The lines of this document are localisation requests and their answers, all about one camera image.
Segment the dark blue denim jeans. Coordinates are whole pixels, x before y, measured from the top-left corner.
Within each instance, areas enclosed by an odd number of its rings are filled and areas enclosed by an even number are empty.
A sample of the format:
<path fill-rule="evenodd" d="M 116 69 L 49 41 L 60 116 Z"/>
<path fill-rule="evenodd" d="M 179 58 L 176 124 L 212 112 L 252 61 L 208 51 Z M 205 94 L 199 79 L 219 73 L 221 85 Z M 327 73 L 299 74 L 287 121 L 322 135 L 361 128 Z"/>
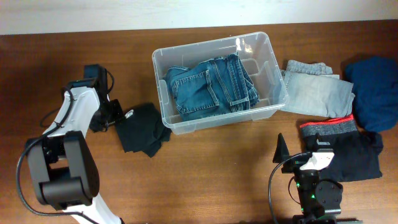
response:
<path fill-rule="evenodd" d="M 194 68 L 172 66 L 164 80 L 183 121 L 250 110 L 259 102 L 238 54 L 212 58 Z"/>

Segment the black Nike t-shirt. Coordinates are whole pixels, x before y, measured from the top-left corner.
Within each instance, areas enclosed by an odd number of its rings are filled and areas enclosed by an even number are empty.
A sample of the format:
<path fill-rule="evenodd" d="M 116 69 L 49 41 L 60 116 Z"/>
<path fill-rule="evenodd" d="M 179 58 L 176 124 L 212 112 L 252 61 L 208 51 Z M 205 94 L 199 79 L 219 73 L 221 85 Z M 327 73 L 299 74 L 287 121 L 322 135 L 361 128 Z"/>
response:
<path fill-rule="evenodd" d="M 153 103 L 132 107 L 115 128 L 124 152 L 143 152 L 149 157 L 155 156 L 163 142 L 170 141 L 172 132 L 164 126 Z"/>

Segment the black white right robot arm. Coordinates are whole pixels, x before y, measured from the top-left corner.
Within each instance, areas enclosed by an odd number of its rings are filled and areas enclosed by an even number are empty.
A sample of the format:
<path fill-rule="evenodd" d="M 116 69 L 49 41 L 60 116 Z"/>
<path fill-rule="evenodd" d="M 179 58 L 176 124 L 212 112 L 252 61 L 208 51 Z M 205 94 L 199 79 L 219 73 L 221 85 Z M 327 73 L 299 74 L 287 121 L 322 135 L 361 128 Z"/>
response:
<path fill-rule="evenodd" d="M 302 213 L 292 217 L 293 223 L 349 224 L 363 222 L 355 218 L 337 218 L 341 213 L 343 186 L 335 180 L 320 177 L 320 171 L 330 165 L 334 155 L 330 143 L 321 141 L 320 138 L 316 138 L 315 148 L 311 151 L 291 155 L 283 135 L 278 134 L 277 147 L 272 160 L 277 165 L 270 174 L 267 193 L 274 223 L 277 223 L 277 218 L 272 206 L 271 188 L 272 178 L 278 169 L 283 174 L 294 175 L 291 180 L 295 182 L 298 204 Z"/>

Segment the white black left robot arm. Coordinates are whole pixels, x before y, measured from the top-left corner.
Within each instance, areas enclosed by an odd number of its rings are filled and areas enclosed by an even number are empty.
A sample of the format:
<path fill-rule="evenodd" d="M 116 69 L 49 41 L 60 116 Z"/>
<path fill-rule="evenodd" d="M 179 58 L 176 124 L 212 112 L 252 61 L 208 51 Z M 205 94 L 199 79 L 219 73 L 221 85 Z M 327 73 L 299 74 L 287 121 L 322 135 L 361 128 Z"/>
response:
<path fill-rule="evenodd" d="M 100 195 L 100 176 L 86 143 L 88 130 L 105 132 L 125 119 L 118 100 L 110 100 L 113 75 L 86 65 L 81 80 L 62 90 L 63 103 L 44 133 L 27 141 L 16 171 L 27 160 L 37 200 L 54 208 L 53 217 L 78 223 L 122 223 Z"/>

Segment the light blue denim jeans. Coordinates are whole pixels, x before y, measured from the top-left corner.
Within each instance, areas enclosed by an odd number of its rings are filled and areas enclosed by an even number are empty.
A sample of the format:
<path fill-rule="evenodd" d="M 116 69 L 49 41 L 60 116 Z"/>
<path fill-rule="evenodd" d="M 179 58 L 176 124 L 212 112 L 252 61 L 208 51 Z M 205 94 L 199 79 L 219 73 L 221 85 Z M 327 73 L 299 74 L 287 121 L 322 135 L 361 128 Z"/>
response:
<path fill-rule="evenodd" d="M 289 60 L 282 76 L 289 102 L 282 111 L 341 118 L 352 113 L 353 84 L 340 79 L 325 63 Z"/>

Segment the black shorts red grey waistband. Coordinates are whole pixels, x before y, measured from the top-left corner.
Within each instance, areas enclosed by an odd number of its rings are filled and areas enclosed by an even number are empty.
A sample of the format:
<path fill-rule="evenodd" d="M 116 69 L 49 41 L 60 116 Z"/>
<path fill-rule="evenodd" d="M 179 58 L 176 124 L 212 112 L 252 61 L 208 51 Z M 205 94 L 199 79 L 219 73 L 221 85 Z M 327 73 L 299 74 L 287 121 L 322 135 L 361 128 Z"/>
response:
<path fill-rule="evenodd" d="M 353 182 L 382 177 L 379 155 L 382 136 L 358 130 L 353 115 L 300 125 L 306 151 L 312 151 L 318 133 L 335 153 L 330 165 L 320 171 L 321 179 Z"/>

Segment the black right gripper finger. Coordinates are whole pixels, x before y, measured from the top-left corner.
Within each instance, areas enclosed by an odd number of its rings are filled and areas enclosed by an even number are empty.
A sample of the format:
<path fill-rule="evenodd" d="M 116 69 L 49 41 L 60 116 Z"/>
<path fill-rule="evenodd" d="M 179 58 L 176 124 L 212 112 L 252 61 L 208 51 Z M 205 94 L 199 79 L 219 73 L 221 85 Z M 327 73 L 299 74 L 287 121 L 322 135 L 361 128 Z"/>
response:
<path fill-rule="evenodd" d="M 289 154 L 289 150 L 287 148 L 285 139 L 284 139 L 282 133 L 279 133 L 278 137 L 277 137 L 277 147 L 276 147 L 272 162 L 273 163 L 281 163 L 281 162 L 285 161 L 286 159 L 288 159 L 289 156 L 290 156 L 290 154 Z"/>
<path fill-rule="evenodd" d="M 315 144 L 313 145 L 313 151 L 314 152 L 331 152 L 330 143 L 327 141 L 324 141 L 318 133 L 316 133 L 315 136 L 316 136 L 316 140 L 315 140 Z"/>

